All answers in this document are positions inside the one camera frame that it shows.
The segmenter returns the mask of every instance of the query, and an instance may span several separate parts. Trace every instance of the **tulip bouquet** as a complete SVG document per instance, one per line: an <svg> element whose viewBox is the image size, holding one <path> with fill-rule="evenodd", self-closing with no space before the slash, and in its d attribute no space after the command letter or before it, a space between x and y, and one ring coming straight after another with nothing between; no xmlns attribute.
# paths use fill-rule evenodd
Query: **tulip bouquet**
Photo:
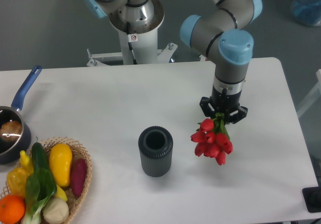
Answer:
<svg viewBox="0 0 321 224"><path fill-rule="evenodd" d="M200 128L191 135L197 143L195 155L215 158L219 165L226 162L226 154L231 154L233 145L225 128L224 114L216 113L214 119L205 119L198 123Z"/></svg>

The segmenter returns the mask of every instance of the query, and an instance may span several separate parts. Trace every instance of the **ribbed cylinder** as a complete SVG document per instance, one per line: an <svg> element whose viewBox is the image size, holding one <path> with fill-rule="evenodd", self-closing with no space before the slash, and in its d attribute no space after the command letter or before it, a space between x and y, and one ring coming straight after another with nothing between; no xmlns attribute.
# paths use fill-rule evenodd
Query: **ribbed cylinder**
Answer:
<svg viewBox="0 0 321 224"><path fill-rule="evenodd" d="M139 136L141 166L151 177L165 175L172 165L173 138L164 128L152 126Z"/></svg>

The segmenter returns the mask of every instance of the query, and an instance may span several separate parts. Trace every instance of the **blue pan handle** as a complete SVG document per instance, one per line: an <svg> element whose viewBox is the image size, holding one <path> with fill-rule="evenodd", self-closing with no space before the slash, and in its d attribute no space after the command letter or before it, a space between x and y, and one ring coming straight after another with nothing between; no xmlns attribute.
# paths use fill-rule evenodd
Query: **blue pan handle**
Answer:
<svg viewBox="0 0 321 224"><path fill-rule="evenodd" d="M13 107L16 110L22 110L22 106L24 105L25 96L32 86L32 84L35 82L36 78L40 74L42 70L42 67L37 65L32 70L31 73L29 73L28 77L24 81L24 83L19 88L18 92L16 93L16 96L14 100L12 101L11 107Z"/></svg>

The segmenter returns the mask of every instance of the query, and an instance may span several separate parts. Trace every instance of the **blue joint cap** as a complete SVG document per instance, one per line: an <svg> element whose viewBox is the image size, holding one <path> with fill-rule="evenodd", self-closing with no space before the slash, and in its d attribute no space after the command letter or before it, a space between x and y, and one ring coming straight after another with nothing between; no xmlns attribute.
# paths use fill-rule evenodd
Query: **blue joint cap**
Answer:
<svg viewBox="0 0 321 224"><path fill-rule="evenodd" d="M254 21L261 14L263 9L263 3L262 3L262 0L252 0L252 1L254 5L254 14L253 14L252 21Z"/></svg>
<svg viewBox="0 0 321 224"><path fill-rule="evenodd" d="M224 32L219 41L219 51L228 62L242 66L247 64L253 55L254 40L247 31L233 29Z"/></svg>
<svg viewBox="0 0 321 224"><path fill-rule="evenodd" d="M95 0L83 0L90 12L97 18L104 18L107 14L100 8Z"/></svg>
<svg viewBox="0 0 321 224"><path fill-rule="evenodd" d="M185 19L185 21L181 26L181 30L180 30L181 40L189 47L191 47L191 38L192 38L193 28L199 18L200 16L191 15Z"/></svg>

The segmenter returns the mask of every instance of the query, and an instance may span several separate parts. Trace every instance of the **red tulip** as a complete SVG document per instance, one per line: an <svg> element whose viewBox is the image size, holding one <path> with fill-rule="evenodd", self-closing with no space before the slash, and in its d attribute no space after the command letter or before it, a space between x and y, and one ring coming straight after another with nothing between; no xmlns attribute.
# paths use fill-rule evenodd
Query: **red tulip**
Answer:
<svg viewBox="0 0 321 224"><path fill-rule="evenodd" d="M214 128L214 122L211 119L204 119L203 122L201 122L200 125L200 131L206 132L210 131Z"/></svg>
<svg viewBox="0 0 321 224"><path fill-rule="evenodd" d="M222 150L225 151L226 154L231 154L233 152L233 145L232 145L232 142L229 141L228 142L228 146L226 147L222 147Z"/></svg>
<svg viewBox="0 0 321 224"><path fill-rule="evenodd" d="M227 147L229 145L229 139L223 133L217 133L215 137L215 142L221 147Z"/></svg>
<svg viewBox="0 0 321 224"><path fill-rule="evenodd" d="M216 158L220 151L221 148L217 144L209 144L207 150L204 152L204 156Z"/></svg>
<svg viewBox="0 0 321 224"><path fill-rule="evenodd" d="M219 165L224 165L225 164L225 161L226 161L226 154L224 151L220 151L219 154L216 156L216 162L219 164Z"/></svg>
<svg viewBox="0 0 321 224"><path fill-rule="evenodd" d="M205 133L202 131L197 131L195 134L191 135L191 141L195 143L205 142Z"/></svg>
<svg viewBox="0 0 321 224"><path fill-rule="evenodd" d="M207 147L208 143L206 142L198 143L195 147L195 155L200 157L207 150Z"/></svg>
<svg viewBox="0 0 321 224"><path fill-rule="evenodd" d="M206 142L209 144L215 143L215 133L210 131L205 134Z"/></svg>

